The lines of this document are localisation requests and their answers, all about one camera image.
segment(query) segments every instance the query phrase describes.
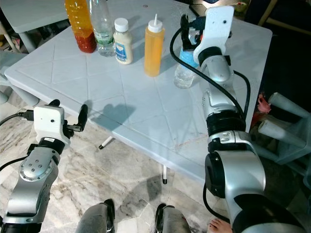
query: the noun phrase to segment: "bottle cap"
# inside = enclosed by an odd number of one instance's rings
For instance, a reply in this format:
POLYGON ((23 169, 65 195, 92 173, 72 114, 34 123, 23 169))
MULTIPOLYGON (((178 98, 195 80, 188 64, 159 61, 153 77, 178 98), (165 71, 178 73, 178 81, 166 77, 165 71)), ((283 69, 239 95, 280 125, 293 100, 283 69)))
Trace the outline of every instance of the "bottle cap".
POLYGON ((128 30, 128 21, 125 18, 117 18, 115 20, 116 31, 124 33, 128 30))
POLYGON ((193 59, 193 51, 184 51, 181 47, 179 59, 194 68, 199 67, 199 64, 197 64, 193 59))
POLYGON ((155 19, 149 21, 148 30, 153 33, 159 33, 162 31, 162 22, 157 20, 157 14, 155 15, 155 19))

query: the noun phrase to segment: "black cable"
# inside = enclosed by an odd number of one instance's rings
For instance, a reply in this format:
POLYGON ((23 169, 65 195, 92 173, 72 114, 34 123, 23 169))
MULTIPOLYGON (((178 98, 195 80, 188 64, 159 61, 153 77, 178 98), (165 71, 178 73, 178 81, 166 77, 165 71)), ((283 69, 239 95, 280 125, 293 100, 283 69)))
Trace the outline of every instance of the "black cable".
MULTIPOLYGON (((187 63, 185 63, 184 61, 180 60, 174 53, 174 50, 173 50, 173 45, 174 45, 174 42, 175 42, 175 39, 177 38, 177 36, 179 35, 179 33, 181 32, 181 28, 178 29, 176 31, 176 33, 173 35, 172 37, 172 40, 171 40, 171 43, 170 43, 170 53, 173 57, 173 59, 175 61, 177 61, 178 63, 182 64, 184 67, 190 69, 192 72, 196 73, 197 75, 201 76, 203 79, 205 79, 206 81, 208 81, 210 84, 212 84, 214 87, 216 87, 218 90, 220 90, 224 95, 226 95, 232 102, 233 104, 236 106, 236 108, 238 109, 238 112, 240 113, 240 115, 243 117, 243 119, 246 119, 246 114, 243 112, 241 106, 239 105, 239 103, 237 102, 237 100, 229 93, 227 92, 222 86, 220 86, 219 84, 217 84, 214 80, 212 80, 210 77, 208 77, 207 75, 203 74, 202 72, 198 71, 197 69, 193 68, 192 66, 188 65, 187 63)), ((247 80, 247 92, 249 93, 250 95, 250 85, 248 86, 249 82, 247 80)))
MULTIPOLYGON (((6 164, 4 164, 4 165, 2 165, 2 166, 0 167, 0 172, 1 172, 3 169, 5 169, 7 166, 9 166, 9 165, 11 165, 11 164, 13 164, 13 163, 22 161, 22 160, 26 159, 27 157, 28 157, 28 155, 25 156, 25 157, 22 157, 22 158, 19 158, 19 159, 14 159, 14 160, 12 160, 12 161, 10 161, 10 162, 7 162, 6 164)), ((0 227, 2 227, 2 224, 3 224, 3 218, 2 218, 2 216, 0 216, 0 227)))
POLYGON ((230 220, 229 220, 227 217, 225 217, 225 216, 223 216, 223 215, 221 215, 221 214, 215 212, 212 208, 210 208, 210 206, 208 205, 208 202, 207 202, 207 200, 206 200, 206 190, 207 190, 207 187, 206 187, 206 185, 204 184, 204 187, 203 187, 203 202, 204 202, 204 205, 205 205, 205 207, 207 208, 207 210, 208 210, 212 215, 214 215, 215 217, 217 217, 217 218, 219 218, 219 219, 221 219, 221 220, 223 220, 223 221, 225 221, 225 222, 227 222, 227 223, 230 223, 230 220))
POLYGON ((21 114, 20 113, 16 113, 16 114, 13 114, 13 115, 10 115, 8 116, 6 119, 0 121, 0 126, 3 125, 5 122, 7 122, 8 120, 12 119, 12 118, 15 118, 15 117, 21 117, 21 114))
POLYGON ((240 76, 246 83, 246 101, 245 101, 245 107, 244 107, 244 115, 246 117, 247 115, 247 110, 248 110, 248 105, 249 105, 249 100, 251 98, 251 84, 249 83, 249 80, 247 79, 247 77, 245 77, 245 75, 237 72, 234 70, 234 73, 238 76, 240 76))

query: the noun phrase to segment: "person's leg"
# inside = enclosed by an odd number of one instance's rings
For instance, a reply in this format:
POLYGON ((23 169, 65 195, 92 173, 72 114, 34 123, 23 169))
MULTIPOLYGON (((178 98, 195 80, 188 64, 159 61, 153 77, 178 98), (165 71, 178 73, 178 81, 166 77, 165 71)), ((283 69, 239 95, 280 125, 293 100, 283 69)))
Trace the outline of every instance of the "person's leg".
POLYGON ((213 233, 232 233, 230 224, 220 219, 213 219, 208 228, 213 233))

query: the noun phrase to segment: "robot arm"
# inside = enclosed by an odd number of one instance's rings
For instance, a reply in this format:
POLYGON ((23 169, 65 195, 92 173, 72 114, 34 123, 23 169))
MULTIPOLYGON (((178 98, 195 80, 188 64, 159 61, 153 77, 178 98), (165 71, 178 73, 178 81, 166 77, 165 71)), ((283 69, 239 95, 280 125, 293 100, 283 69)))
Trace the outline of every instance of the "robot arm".
POLYGON ((37 233, 50 200, 51 185, 58 174, 63 149, 70 145, 73 131, 82 131, 87 120, 83 105, 77 125, 67 125, 59 101, 35 107, 34 126, 38 145, 32 144, 29 156, 19 167, 18 182, 10 196, 3 218, 3 233, 37 233))
MULTIPOLYGON (((185 33, 187 30, 183 27, 188 26, 203 31, 201 42, 196 45, 185 43, 187 37, 182 35, 183 49, 194 50, 193 57, 200 64, 201 72, 235 98, 234 71, 224 56, 233 12, 231 6, 210 8, 205 24, 202 17, 189 24, 182 18, 181 32, 185 33)), ((245 132, 245 116, 219 88, 205 81, 200 84, 209 135, 206 187, 213 195, 226 200, 233 232, 304 233, 286 209, 263 195, 265 173, 245 132)))

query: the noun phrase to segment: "white bottle cap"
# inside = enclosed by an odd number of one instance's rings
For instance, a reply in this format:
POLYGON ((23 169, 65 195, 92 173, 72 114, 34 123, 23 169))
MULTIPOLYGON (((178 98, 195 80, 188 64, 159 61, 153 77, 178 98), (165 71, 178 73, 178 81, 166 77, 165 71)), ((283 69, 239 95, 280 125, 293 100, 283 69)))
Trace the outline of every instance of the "white bottle cap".
POLYGON ((159 33, 162 31, 162 22, 157 20, 157 14, 155 15, 155 19, 149 21, 148 30, 153 33, 159 33))
POLYGON ((116 31, 124 33, 128 30, 128 21, 125 18, 117 18, 115 20, 116 31))

